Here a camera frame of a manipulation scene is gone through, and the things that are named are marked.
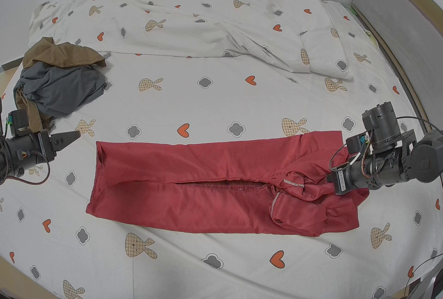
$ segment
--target white stitched seam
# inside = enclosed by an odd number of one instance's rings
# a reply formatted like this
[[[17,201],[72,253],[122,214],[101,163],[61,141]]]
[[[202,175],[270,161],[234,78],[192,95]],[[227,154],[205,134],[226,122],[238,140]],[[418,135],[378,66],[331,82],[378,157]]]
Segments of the white stitched seam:
[[[296,186],[298,186],[298,187],[304,187],[304,185],[301,185],[301,184],[299,184],[299,183],[294,183],[294,182],[288,181],[288,180],[286,180],[286,179],[284,179],[283,182],[285,182],[285,183],[289,183],[290,185],[296,185]]]
[[[274,204],[275,204],[275,201],[277,200],[278,196],[280,196],[280,192],[277,193],[277,195],[275,196],[274,200],[272,201],[271,217],[272,217],[272,211],[274,210]]]

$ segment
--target red garment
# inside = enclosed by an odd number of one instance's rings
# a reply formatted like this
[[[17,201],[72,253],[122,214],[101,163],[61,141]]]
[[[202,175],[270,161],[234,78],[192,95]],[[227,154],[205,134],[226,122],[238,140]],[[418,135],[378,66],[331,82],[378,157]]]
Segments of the red garment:
[[[187,233],[348,231],[369,191],[337,196],[326,181],[341,145],[340,131],[194,145],[97,142],[86,212]],[[346,158],[343,148],[334,165]]]

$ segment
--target gray garment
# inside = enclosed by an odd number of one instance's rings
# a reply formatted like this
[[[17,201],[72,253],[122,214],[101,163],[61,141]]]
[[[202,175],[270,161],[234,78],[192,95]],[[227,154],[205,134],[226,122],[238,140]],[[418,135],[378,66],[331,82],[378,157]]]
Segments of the gray garment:
[[[23,69],[14,96],[23,86],[24,96],[34,101],[41,113],[58,118],[100,97],[105,84],[105,76],[91,65],[59,68],[38,61]]]

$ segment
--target gray headboard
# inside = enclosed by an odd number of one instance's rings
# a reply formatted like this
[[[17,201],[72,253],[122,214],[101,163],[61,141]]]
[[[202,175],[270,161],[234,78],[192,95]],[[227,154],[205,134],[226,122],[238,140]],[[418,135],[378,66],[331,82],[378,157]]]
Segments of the gray headboard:
[[[443,10],[433,0],[352,0],[422,118],[443,123]]]

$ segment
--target white bed sheet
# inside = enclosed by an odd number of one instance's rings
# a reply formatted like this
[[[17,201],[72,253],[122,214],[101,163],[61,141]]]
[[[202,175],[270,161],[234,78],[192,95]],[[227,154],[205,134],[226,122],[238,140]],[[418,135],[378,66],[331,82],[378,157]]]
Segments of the white bed sheet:
[[[346,91],[329,91],[325,76],[288,73],[252,56],[188,59],[113,52],[101,69],[108,79],[103,96],[54,123],[53,132],[61,132],[84,120],[93,133],[58,154],[44,185],[8,180],[0,186],[0,255],[12,262],[13,252],[14,266],[60,298],[69,287],[64,281],[75,290],[84,288],[84,299],[378,298],[404,287],[411,266],[417,268],[434,249],[443,250],[443,216],[436,208],[442,198],[439,181],[413,180],[372,191],[358,209],[358,229],[318,238],[178,233],[85,213],[98,140],[186,144],[279,138],[284,137],[283,118],[306,118],[304,128],[341,130],[345,139],[363,130],[362,112],[377,103],[390,100],[397,116],[413,114],[399,80],[357,22],[344,19],[347,12],[338,3],[324,6],[352,64],[353,80],[339,84]],[[371,64],[359,62],[353,53],[366,54]],[[14,109],[18,76],[19,71],[6,90],[4,115]],[[161,90],[140,91],[144,78],[163,78],[157,83]],[[239,136],[228,132],[234,122],[244,126]],[[423,135],[417,121],[402,122],[418,138]],[[177,129],[186,123],[189,137],[184,139]],[[134,125],[141,133],[131,138],[128,129]],[[41,180],[45,169],[25,176]],[[387,223],[392,240],[374,249],[371,230],[383,230]],[[149,248],[158,258],[145,253],[128,257],[128,233],[142,241],[152,238]],[[279,251],[284,252],[282,269],[270,263]],[[209,257],[214,267],[204,262]],[[414,279],[436,261],[421,266]]]

